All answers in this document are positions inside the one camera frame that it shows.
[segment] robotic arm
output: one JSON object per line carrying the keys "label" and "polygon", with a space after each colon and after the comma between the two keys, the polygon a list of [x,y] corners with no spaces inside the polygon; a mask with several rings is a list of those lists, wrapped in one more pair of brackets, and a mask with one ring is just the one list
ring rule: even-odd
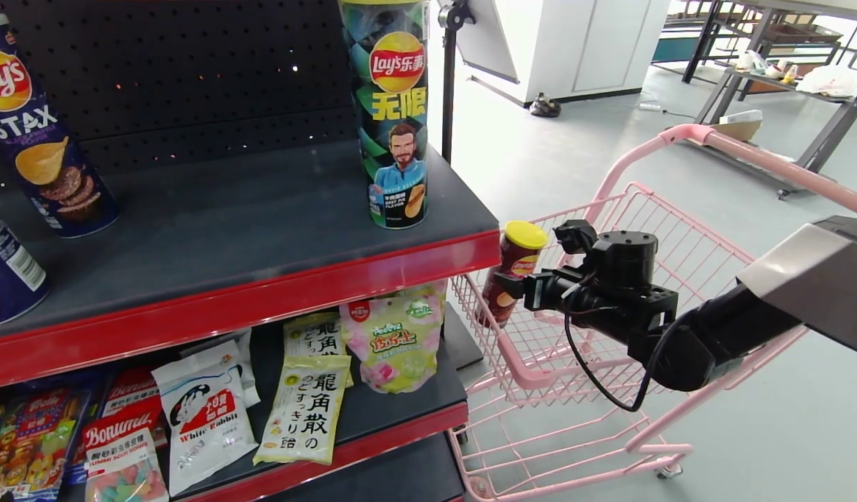
{"label": "robotic arm", "polygon": [[[555,234],[566,253],[585,254],[581,266],[498,279],[514,298],[523,296],[527,310],[565,314],[577,362],[606,397],[629,411],[642,405],[649,379],[673,390],[698,390],[801,324],[857,352],[855,218],[804,225],[741,271],[734,288],[678,316],[678,294],[651,281],[654,235],[598,235],[585,220],[569,220]],[[645,367],[631,406],[595,379],[571,339],[571,324],[625,344],[629,357]]]}

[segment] cart handle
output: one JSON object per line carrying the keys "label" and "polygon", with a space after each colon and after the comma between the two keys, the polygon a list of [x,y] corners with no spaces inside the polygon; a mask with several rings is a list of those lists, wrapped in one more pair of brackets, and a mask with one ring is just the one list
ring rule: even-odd
{"label": "cart handle", "polygon": [[[605,180],[601,183],[593,198],[593,203],[604,200],[611,195],[611,190],[614,189],[614,185],[617,184],[620,175],[633,162],[682,139],[694,140],[701,145],[712,146],[722,152],[730,153],[735,157],[744,159],[744,161],[767,169],[767,171],[773,172],[785,178],[785,180],[807,188],[807,190],[816,192],[820,196],[827,197],[840,204],[840,206],[857,213],[856,191],[836,184],[798,165],[785,162],[772,153],[763,152],[757,149],[757,147],[720,134],[714,128],[702,124],[680,124],[676,127],[668,128],[668,130],[658,134],[655,139],[648,140],[642,145],[636,146],[635,149],[624,153],[617,159],[617,162],[614,163],[610,171],[607,172]],[[596,218],[601,214],[603,206],[604,204],[592,204],[586,211],[585,219],[590,223],[594,223]]]}

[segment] black stand pole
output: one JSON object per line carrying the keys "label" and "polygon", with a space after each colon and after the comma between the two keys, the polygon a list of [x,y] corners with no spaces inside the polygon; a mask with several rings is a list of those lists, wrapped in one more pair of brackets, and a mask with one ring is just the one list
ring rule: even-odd
{"label": "black stand pole", "polygon": [[443,103],[441,120],[441,157],[450,163],[453,152],[453,84],[456,79],[456,31],[443,33]]}
{"label": "black stand pole", "polygon": [[441,7],[437,16],[443,28],[443,106],[441,119],[441,157],[450,163],[453,155],[453,86],[456,82],[456,32],[466,22],[475,24],[469,0],[454,0]]}
{"label": "black stand pole", "polygon": [[[450,163],[453,152],[453,87],[456,82],[456,32],[466,22],[475,23],[469,10],[469,0],[454,0],[441,7],[438,15],[443,32],[443,103],[441,118],[441,156]],[[441,336],[456,369],[473,365],[483,359],[483,352],[462,323],[453,306],[447,304]]]}

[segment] cart wheel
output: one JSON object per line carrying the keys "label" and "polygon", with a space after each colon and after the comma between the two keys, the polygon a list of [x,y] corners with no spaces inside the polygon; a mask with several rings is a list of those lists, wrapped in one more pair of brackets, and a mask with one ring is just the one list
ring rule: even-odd
{"label": "cart wheel", "polygon": [[658,474],[658,480],[671,480],[683,473],[683,467],[680,464],[667,465],[655,470]]}
{"label": "cart wheel", "polygon": [[490,487],[487,486],[487,480],[483,479],[481,476],[470,476],[469,486],[472,487],[472,491],[482,499],[486,499],[490,495]]}
{"label": "cart wheel", "polygon": [[456,442],[460,443],[460,446],[469,444],[469,433],[461,432],[464,428],[466,428],[464,423],[463,425],[453,427],[453,433],[456,434]]}

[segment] red shelf edge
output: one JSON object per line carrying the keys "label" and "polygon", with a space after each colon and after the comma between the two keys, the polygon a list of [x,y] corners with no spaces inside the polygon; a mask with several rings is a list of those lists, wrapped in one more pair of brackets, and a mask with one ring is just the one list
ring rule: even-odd
{"label": "red shelf edge", "polygon": [[264,471],[255,476],[238,480],[198,495],[183,498],[183,501],[224,502],[225,500],[257,500],[275,495],[301,483],[309,482],[326,474],[335,473],[352,464],[369,460],[396,448],[409,445],[420,439],[463,425],[469,421],[469,405],[454,404],[440,411],[410,420],[375,432],[364,438],[341,445],[333,453],[332,465],[296,462]]}
{"label": "red shelf edge", "polygon": [[265,324],[499,263],[499,231],[0,337],[0,387]]}

